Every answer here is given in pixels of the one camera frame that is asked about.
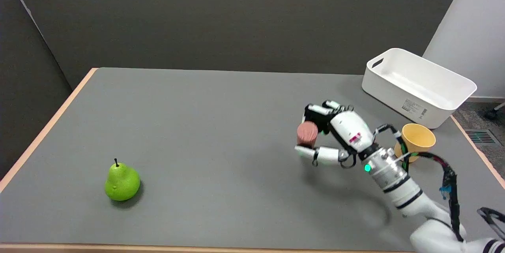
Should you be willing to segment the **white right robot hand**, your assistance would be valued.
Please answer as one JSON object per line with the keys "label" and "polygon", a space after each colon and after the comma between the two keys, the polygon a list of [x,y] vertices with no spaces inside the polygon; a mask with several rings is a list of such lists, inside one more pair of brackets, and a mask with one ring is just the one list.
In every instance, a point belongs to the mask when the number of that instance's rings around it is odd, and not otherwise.
{"label": "white right robot hand", "polygon": [[[331,134],[341,148],[326,146],[315,147],[318,135]],[[297,145],[295,150],[301,157],[310,158],[312,165],[340,165],[352,157],[355,166],[357,157],[361,161],[379,150],[374,142],[373,132],[365,121],[349,106],[335,101],[325,101],[322,106],[305,106],[301,124],[296,130]]]}

